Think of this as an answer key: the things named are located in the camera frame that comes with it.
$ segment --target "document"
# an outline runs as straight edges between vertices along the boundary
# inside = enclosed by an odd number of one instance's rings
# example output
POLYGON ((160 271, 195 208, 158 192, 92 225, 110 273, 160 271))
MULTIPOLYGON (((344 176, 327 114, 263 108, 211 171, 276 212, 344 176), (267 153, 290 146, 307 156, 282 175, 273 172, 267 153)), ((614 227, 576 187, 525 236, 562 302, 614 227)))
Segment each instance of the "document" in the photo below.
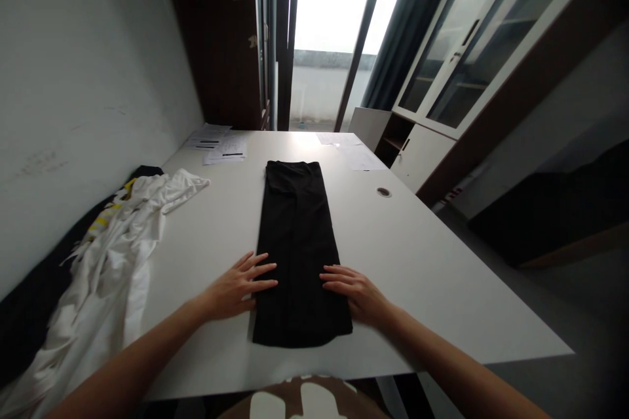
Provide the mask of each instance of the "document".
POLYGON ((242 162, 247 157, 246 132, 229 132, 221 143, 208 150, 203 158, 203 165, 217 164, 218 162, 242 162))
POLYGON ((365 145, 339 145, 336 148, 352 170, 387 170, 387 166, 365 145))
POLYGON ((361 145, 354 133, 316 133, 321 144, 361 145))
POLYGON ((191 149, 213 149, 224 139, 231 126, 205 123, 200 130, 193 132, 183 145, 191 149))

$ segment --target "hand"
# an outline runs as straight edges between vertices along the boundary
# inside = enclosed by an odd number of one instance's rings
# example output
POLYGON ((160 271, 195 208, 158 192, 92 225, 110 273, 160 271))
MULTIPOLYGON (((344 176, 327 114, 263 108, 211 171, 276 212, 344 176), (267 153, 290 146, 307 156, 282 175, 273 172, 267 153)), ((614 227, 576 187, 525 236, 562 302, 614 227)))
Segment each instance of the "hand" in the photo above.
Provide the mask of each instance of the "hand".
POLYGON ((397 308, 365 275, 341 265, 326 265, 319 275, 323 288, 345 295, 352 318, 376 329, 386 329, 397 308))
POLYGON ((236 265, 193 300, 203 322, 227 319, 250 311, 256 306, 256 300, 253 298, 243 300, 244 296, 277 285, 277 280, 252 281, 277 266, 275 263, 256 266, 269 254, 252 257, 253 254, 253 251, 245 254, 236 265))

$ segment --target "glass cabinet door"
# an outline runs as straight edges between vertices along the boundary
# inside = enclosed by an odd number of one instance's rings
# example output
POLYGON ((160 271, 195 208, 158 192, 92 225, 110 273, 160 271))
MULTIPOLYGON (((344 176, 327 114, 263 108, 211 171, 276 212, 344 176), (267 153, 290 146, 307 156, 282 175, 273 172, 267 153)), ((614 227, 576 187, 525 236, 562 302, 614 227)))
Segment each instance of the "glass cabinet door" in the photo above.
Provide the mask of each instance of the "glass cabinet door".
POLYGON ((412 81, 398 106, 415 113, 424 100, 443 88, 444 69, 455 50, 477 26, 474 23, 485 0, 442 0, 433 20, 432 33, 415 59, 412 81))
POLYGON ((459 137, 465 129, 458 128, 470 124, 472 108, 551 1, 496 0, 436 100, 422 104, 422 124, 459 137))

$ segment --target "black folded garment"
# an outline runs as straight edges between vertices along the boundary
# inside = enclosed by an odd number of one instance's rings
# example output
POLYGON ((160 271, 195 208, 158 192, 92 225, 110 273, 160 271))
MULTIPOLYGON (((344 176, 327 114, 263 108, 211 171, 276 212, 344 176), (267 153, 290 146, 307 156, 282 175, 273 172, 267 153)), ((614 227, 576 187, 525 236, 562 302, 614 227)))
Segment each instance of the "black folded garment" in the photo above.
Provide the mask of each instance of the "black folded garment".
POLYGON ((260 277, 278 285, 256 293, 254 342, 315 347, 352 332, 347 298, 324 290, 324 265, 339 263, 318 162, 267 163, 257 253, 277 268, 260 277))

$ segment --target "floor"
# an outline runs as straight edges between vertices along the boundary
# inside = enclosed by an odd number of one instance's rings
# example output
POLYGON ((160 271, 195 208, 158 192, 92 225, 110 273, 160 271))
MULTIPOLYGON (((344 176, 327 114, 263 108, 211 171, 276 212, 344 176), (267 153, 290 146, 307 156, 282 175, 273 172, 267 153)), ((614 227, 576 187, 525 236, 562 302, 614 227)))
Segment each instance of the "floor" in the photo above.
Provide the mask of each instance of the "floor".
MULTIPOLYGON (((604 417, 626 384, 629 251, 613 251, 556 268, 506 265, 454 211, 439 218, 504 281, 575 355, 490 365, 489 368, 555 418, 604 417)), ((426 374, 419 374, 436 418, 459 411, 426 374)))
MULTIPOLYGON (((289 131, 310 131, 310 132, 333 132, 334 121, 306 121, 300 122, 291 120, 288 122, 289 131)), ((349 129, 349 121, 341 123, 341 132, 347 132, 349 129)))

